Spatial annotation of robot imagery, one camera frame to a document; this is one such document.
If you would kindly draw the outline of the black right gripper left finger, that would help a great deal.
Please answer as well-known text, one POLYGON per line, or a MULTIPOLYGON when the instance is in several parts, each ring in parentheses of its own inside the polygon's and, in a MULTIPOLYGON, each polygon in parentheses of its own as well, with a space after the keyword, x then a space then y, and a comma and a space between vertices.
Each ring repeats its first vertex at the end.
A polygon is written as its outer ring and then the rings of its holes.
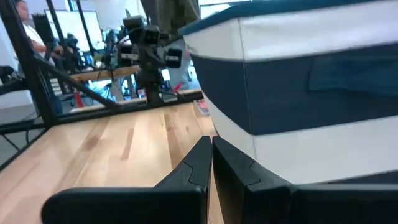
POLYGON ((212 143, 201 137, 153 187, 82 187, 46 200, 43 224, 207 224, 212 143))

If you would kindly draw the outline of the black rig frame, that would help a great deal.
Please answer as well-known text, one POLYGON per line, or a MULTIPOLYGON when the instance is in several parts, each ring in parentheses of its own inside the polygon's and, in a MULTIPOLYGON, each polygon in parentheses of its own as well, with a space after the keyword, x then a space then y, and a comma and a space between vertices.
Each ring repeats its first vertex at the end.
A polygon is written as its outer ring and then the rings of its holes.
POLYGON ((165 106, 180 105, 203 98, 203 93, 201 90, 187 90, 183 92, 175 91, 173 93, 166 91, 166 95, 174 95, 177 97, 177 99, 175 101, 165 103, 161 99, 155 99, 154 95, 158 95, 161 93, 161 91, 150 89, 148 86, 146 87, 146 105, 136 106, 131 101, 118 104, 114 101, 103 98, 101 95, 95 93, 93 90, 83 86, 79 81, 75 80, 76 75, 68 75, 67 73, 56 69, 33 49, 32 44, 28 43, 27 36, 25 34, 24 28, 22 27, 21 20, 17 15, 13 0, 0 0, 0 16, 3 20, 8 35, 12 38, 11 42, 17 56, 19 57, 20 64, 29 84, 29 88, 39 108, 39 117, 42 118, 42 123, 39 124, 36 123, 35 119, 32 121, 24 121, 22 123, 22 129, 25 131, 25 140, 27 141, 27 145, 21 150, 22 152, 24 152, 28 147, 35 143, 36 140, 39 139, 39 136, 33 140, 29 139, 29 131, 31 129, 44 128, 46 131, 48 131, 50 128, 61 124, 87 121, 96 118, 104 118, 107 116, 150 110, 165 106), (49 96, 48 89, 46 87, 47 82, 45 81, 45 77, 49 74, 69 84, 78 91, 84 93, 86 96, 96 100, 103 106, 95 110, 86 110, 83 112, 58 116, 55 113, 52 99, 49 96))

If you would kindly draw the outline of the white monitor screen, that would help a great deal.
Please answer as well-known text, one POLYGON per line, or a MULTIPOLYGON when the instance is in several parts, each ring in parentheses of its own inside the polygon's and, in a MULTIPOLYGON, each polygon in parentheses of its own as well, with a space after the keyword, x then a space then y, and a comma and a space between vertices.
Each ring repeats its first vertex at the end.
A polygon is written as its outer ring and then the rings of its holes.
MULTIPOLYGON (((56 10, 55 13, 64 38, 66 38, 68 34, 74 35, 78 40, 77 47, 83 52, 89 52, 90 48, 79 12, 56 10)), ((93 48, 95 50, 103 50, 105 44, 103 42, 96 11, 83 11, 83 16, 93 48)))

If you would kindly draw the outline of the wooden desk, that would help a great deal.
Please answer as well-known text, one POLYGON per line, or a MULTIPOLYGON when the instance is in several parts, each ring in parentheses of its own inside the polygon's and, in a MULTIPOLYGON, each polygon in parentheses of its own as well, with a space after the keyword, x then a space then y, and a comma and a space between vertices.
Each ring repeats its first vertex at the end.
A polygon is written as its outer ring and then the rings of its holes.
POLYGON ((138 65, 121 67, 114 70, 93 70, 90 72, 76 73, 70 77, 76 81, 105 80, 111 78, 123 78, 132 75, 140 70, 138 65))

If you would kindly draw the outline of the red patterned flat item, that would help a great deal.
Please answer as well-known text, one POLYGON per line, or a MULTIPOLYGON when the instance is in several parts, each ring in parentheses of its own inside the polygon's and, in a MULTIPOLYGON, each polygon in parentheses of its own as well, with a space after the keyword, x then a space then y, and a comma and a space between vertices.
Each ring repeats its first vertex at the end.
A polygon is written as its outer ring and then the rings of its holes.
POLYGON ((208 105, 205 101, 205 99, 200 99, 200 100, 195 100, 194 105, 196 109, 203 115, 203 116, 209 116, 210 112, 208 109, 208 105))

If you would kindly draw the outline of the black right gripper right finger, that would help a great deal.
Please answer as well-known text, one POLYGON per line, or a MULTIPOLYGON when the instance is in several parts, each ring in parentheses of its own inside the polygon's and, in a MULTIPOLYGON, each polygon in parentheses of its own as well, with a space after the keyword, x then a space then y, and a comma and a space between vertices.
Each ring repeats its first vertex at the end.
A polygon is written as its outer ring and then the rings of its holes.
POLYGON ((398 170, 292 184, 221 137, 213 168, 225 224, 398 224, 398 170))

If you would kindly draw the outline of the navy white striped fabric basket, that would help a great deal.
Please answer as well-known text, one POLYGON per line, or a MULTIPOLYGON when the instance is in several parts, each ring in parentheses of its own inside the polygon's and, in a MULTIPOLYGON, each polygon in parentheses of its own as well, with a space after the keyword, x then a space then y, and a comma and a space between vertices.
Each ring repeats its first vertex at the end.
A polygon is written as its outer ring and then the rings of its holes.
POLYGON ((398 0, 263 0, 180 29, 218 134, 293 184, 398 184, 398 0))

